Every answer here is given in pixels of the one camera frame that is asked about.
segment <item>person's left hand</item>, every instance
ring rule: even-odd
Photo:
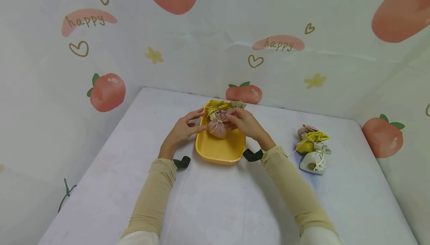
[[[170,131],[169,135],[167,135],[164,140],[164,143],[161,145],[158,158],[173,160],[173,154],[175,153],[176,145],[179,142],[187,140],[187,138],[191,137],[193,134],[206,130],[206,126],[198,126],[195,123],[190,123],[191,120],[200,118],[204,115],[205,113],[203,112],[203,108],[201,108],[179,118],[172,131]]]
[[[180,141],[187,140],[187,138],[193,134],[203,132],[206,130],[206,126],[198,126],[195,123],[190,123],[190,120],[200,118],[204,115],[205,113],[203,112],[203,108],[201,108],[179,118],[166,140],[176,144]]]

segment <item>yellow plastic tray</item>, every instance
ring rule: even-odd
[[[207,125],[210,122],[207,119],[207,114],[210,111],[208,106],[209,103],[206,104],[203,110],[206,115],[201,118],[200,125]],[[245,135],[238,129],[228,130],[227,137],[224,140],[213,136],[205,130],[197,134],[196,150],[208,162],[232,165],[242,157],[245,138]]]

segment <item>person's right hand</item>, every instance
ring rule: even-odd
[[[227,120],[231,123],[226,123],[226,128],[231,130],[238,128],[243,134],[256,140],[264,151],[276,146],[270,135],[258,123],[251,112],[235,108],[227,115]]]

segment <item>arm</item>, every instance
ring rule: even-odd
[[[282,147],[276,146],[254,116],[243,109],[234,109],[227,117],[231,129],[238,128],[254,138],[263,149],[261,159],[264,169],[275,183],[285,205],[299,228],[300,236],[306,229],[320,226],[336,234],[333,223],[322,209],[308,183],[286,157]]]
[[[136,201],[130,223],[118,244],[158,244],[170,191],[176,179],[177,168],[172,161],[173,155],[178,143],[206,129],[205,126],[189,123],[202,117],[202,111],[199,109],[180,118],[164,140]]]

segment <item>table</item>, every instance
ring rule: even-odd
[[[159,147],[180,115],[210,98],[144,87],[54,219],[39,245],[114,245],[127,227]],[[384,175],[352,120],[248,105],[286,153],[299,141],[298,125],[330,136],[323,176],[300,171],[347,245],[417,244]],[[205,162],[195,137],[175,154],[191,158],[179,170],[160,244],[298,244],[298,229],[260,162]],[[254,152],[258,144],[247,138]],[[302,155],[289,159],[297,166]]]

